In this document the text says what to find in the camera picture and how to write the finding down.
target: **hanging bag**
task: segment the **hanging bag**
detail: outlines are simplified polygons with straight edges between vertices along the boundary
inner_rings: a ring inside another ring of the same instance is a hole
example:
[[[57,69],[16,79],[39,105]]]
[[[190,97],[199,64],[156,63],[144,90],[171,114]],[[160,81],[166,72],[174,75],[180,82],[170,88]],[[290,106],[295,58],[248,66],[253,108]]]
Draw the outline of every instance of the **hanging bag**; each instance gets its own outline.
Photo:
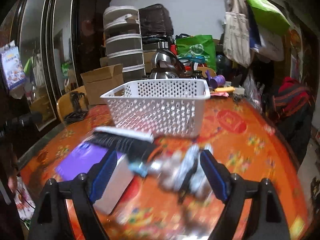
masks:
[[[226,12],[223,52],[226,57],[244,67],[251,63],[249,21],[244,0],[233,0],[231,12]]]
[[[250,6],[248,6],[248,19],[250,27],[250,48],[270,60],[283,61],[284,50],[282,38],[257,24]]]
[[[258,25],[280,36],[284,35],[290,23],[282,12],[268,0],[246,0],[252,8]]]

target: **table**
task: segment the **table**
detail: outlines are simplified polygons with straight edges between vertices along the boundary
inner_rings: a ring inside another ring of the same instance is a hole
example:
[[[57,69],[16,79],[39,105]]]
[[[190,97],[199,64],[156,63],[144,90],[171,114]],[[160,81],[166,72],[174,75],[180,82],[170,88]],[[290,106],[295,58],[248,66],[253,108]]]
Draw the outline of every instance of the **table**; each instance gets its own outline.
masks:
[[[54,168],[90,130],[100,125],[112,125],[105,105],[92,108],[84,121],[67,126],[53,138],[21,171],[29,190],[39,195],[47,179],[60,181]],[[266,177],[273,182],[292,239],[299,239],[307,230],[306,202],[289,153],[275,130],[246,100],[236,104],[230,98],[210,99],[205,104],[199,137],[193,140],[161,137],[155,143],[160,144],[167,155],[177,150],[185,153],[194,143],[200,146],[210,143],[215,158],[230,172],[244,179],[260,181]],[[250,204],[251,200],[245,201],[234,239],[241,239],[243,235]],[[206,239],[222,212],[222,202],[214,195],[205,202],[187,196],[183,205],[190,214],[188,225],[196,224],[196,235]],[[76,238],[84,239],[71,200],[67,200],[67,206]],[[182,209],[177,204],[177,194],[161,190],[156,178],[135,176],[113,213],[110,216],[98,213],[98,217],[111,240],[170,239],[192,231],[189,226],[185,227]]]

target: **mirror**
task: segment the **mirror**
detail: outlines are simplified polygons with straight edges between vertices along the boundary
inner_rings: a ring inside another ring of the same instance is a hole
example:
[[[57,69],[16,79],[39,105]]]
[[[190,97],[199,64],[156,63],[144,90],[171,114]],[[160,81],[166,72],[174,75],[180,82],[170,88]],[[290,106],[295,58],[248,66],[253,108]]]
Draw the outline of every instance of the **mirror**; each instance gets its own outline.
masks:
[[[31,112],[42,114],[41,130],[56,120],[44,78],[41,53],[41,26],[44,20],[45,0],[27,0],[22,16],[19,50],[20,60],[27,77],[25,93]]]
[[[71,47],[72,0],[55,0],[53,59],[61,95],[77,88]]]

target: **stainless steel kettle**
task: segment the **stainless steel kettle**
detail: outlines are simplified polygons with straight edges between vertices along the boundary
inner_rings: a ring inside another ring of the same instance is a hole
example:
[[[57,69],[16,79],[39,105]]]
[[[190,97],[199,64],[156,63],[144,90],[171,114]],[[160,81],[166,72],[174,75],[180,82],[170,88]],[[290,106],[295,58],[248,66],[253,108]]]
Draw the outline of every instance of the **stainless steel kettle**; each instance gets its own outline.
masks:
[[[149,79],[178,78],[185,72],[177,56],[166,49],[157,49],[151,59],[152,71]]]

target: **blue gripper pad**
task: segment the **blue gripper pad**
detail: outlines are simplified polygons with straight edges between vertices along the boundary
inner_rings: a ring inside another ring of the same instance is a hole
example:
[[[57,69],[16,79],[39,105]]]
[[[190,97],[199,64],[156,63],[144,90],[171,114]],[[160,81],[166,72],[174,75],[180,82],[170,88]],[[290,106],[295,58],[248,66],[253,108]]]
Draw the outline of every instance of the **blue gripper pad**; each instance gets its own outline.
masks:
[[[104,190],[118,162],[116,151],[108,151],[99,163],[94,164],[88,172],[88,195],[94,204],[103,195]]]
[[[200,164],[216,198],[226,203],[231,192],[230,172],[208,150],[200,153]]]

